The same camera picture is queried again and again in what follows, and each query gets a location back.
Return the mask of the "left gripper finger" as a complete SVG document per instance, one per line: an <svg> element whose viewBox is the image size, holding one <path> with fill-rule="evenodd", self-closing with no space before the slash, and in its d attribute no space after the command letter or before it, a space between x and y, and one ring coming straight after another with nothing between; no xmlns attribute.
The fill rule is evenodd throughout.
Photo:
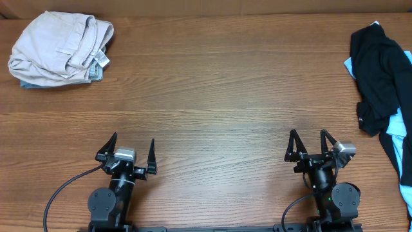
<svg viewBox="0 0 412 232"><path fill-rule="evenodd" d="M99 155L105 155L105 154L113 154L115 145L117 142L117 132L114 132L114 134L111 136L111 138L99 149L97 152Z"/></svg>
<svg viewBox="0 0 412 232"><path fill-rule="evenodd" d="M155 156L155 140L151 140L151 146L149 148L149 154L147 158L147 165L149 169L156 169L157 168L157 163L156 163L156 156Z"/></svg>

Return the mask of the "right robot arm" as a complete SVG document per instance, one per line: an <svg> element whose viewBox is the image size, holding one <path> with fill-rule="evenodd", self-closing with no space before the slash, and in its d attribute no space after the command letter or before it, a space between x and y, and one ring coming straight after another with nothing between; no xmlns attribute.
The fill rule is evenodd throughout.
<svg viewBox="0 0 412 232"><path fill-rule="evenodd" d="M338 183L339 171L346 167L356 154L351 142L335 140L327 130L320 131L321 152L309 154L296 130L290 131L286 162L294 162L294 172L303 176L311 193L293 201L281 217L281 231L362 231L355 224L361 199L360 189L348 182ZM303 224L287 224L286 214L296 204L313 198L317 215L308 217Z"/></svg>

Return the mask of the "black t-shirt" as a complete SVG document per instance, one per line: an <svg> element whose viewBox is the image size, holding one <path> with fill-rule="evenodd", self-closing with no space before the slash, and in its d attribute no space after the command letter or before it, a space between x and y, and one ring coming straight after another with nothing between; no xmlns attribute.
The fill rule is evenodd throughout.
<svg viewBox="0 0 412 232"><path fill-rule="evenodd" d="M381 120L401 109L411 133L411 62L400 45L373 23L351 35L352 72L371 116Z"/></svg>

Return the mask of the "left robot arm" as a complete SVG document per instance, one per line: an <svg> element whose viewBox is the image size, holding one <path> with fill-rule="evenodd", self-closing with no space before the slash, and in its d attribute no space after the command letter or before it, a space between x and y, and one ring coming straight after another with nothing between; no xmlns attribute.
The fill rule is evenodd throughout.
<svg viewBox="0 0 412 232"><path fill-rule="evenodd" d="M117 133L99 149L95 160L101 163L100 169L111 177L107 188L98 188L88 199L91 219L88 231L138 231L127 220L133 189L137 180L147 180L148 175L157 174L155 141L151 141L147 166L138 167L136 151L133 148L116 148Z"/></svg>

